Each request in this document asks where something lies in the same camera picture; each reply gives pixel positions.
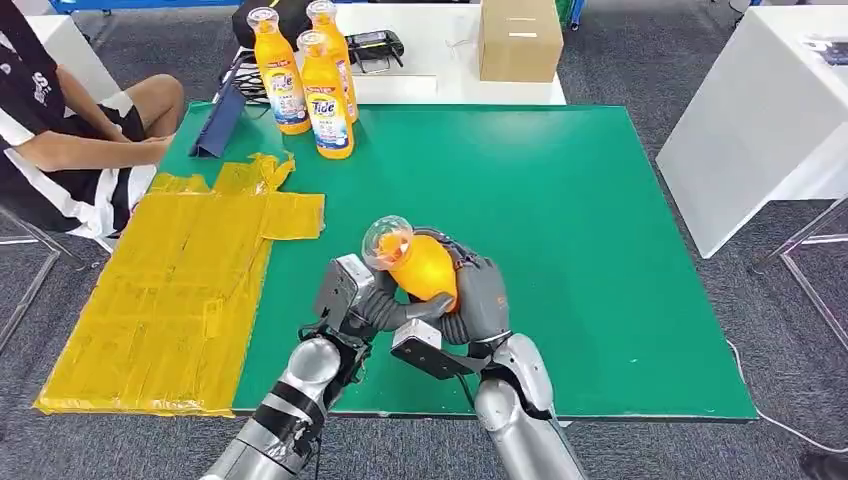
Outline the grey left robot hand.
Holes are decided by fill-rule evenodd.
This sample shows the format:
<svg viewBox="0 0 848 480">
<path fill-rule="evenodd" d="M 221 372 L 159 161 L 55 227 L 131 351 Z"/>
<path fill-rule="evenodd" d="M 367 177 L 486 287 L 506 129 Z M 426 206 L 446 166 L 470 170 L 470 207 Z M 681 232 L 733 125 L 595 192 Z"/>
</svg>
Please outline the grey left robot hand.
<svg viewBox="0 0 848 480">
<path fill-rule="evenodd" d="M 360 303 L 366 322 L 381 332 L 397 330 L 411 320 L 435 325 L 454 303 L 449 293 L 438 293 L 426 301 L 403 304 L 395 299 L 398 284 L 387 271 L 373 270 L 374 289 Z"/>
</svg>

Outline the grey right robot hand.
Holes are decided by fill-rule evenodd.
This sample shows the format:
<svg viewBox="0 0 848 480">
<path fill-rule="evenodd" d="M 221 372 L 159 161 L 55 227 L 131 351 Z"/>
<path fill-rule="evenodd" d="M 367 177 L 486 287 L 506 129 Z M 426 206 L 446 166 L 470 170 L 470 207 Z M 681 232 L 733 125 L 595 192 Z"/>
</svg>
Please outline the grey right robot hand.
<svg viewBox="0 0 848 480">
<path fill-rule="evenodd" d="M 436 229 L 419 227 L 415 233 L 433 238 L 446 249 L 457 282 L 455 309 L 427 323 L 453 345 L 485 342 L 508 334 L 509 304 L 497 265 Z"/>
</svg>

